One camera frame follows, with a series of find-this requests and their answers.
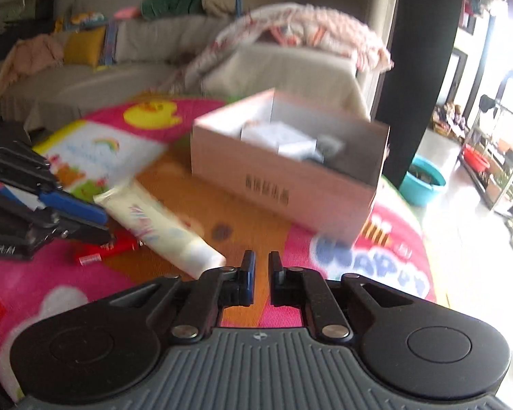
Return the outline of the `white power adapter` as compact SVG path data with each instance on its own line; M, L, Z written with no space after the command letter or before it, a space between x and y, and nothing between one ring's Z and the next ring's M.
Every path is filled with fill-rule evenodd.
M321 158L315 138L281 121L245 125L240 139L249 145L266 148L285 158Z

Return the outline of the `green plush toy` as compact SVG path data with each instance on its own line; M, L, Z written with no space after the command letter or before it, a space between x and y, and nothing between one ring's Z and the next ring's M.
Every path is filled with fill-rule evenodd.
M142 0L141 14L147 21L159 18L174 18L202 15L202 0Z

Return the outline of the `beige sofa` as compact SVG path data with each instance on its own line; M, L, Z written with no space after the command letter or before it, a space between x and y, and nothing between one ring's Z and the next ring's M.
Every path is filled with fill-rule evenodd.
M201 53L228 23L208 16L122 21L115 64L103 70L63 64L23 77L2 94L0 118L21 122L27 131L55 132L148 90L165 94L184 61ZM306 46L280 46L268 34L240 46L182 94L247 97L272 88L369 116L353 60Z

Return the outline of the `pink patterned blanket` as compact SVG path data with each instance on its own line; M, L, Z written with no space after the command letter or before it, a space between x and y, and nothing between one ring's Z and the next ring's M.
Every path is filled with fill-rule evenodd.
M256 43L264 34L281 47L306 47L352 59L359 72L384 73L394 67L384 41L357 18L323 6L281 3L264 5L231 21L201 53L154 90L187 92L240 47Z

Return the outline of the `red plastic basin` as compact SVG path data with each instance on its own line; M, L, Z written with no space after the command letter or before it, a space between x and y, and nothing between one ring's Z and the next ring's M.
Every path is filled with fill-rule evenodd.
M462 157L467 165L477 173L486 172L490 168L487 158L470 145L464 146L462 149Z

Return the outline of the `pink cardboard box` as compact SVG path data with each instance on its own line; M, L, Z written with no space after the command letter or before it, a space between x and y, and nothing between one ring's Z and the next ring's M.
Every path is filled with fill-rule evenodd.
M306 135L342 141L340 169L297 161L242 140L242 129L280 121ZM371 213L388 145L384 123L357 119L268 90L194 121L192 173L284 218L345 244Z

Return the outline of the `yellow cushion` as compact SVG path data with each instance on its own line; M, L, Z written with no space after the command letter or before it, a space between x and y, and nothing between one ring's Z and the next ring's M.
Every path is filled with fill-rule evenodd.
M96 68L104 47L106 27L72 33L64 49L65 65L85 65Z

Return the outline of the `black hair dryer nozzle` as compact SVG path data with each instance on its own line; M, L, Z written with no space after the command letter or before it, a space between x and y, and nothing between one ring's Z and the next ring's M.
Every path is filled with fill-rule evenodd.
M325 165L328 160L345 149L345 141L336 136L322 134L316 138L314 151L307 154L303 161Z

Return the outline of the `white cream tube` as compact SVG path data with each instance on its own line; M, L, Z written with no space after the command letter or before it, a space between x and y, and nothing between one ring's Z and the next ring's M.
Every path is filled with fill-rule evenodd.
M107 214L159 256L192 278L220 269L226 258L135 180L93 197Z

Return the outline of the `metal shelf rack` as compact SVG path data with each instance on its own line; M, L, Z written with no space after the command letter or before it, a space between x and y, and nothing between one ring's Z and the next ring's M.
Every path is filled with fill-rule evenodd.
M487 158L490 168L477 173L463 160L470 145ZM470 129L466 132L459 161L474 182L485 205L504 218L513 216L513 72L500 83L496 94L483 94Z

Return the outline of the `teal plastic basin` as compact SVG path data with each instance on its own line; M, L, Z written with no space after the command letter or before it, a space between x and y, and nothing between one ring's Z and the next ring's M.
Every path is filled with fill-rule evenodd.
M426 206L444 191L446 185L440 170L431 161L416 154L399 192L410 205Z

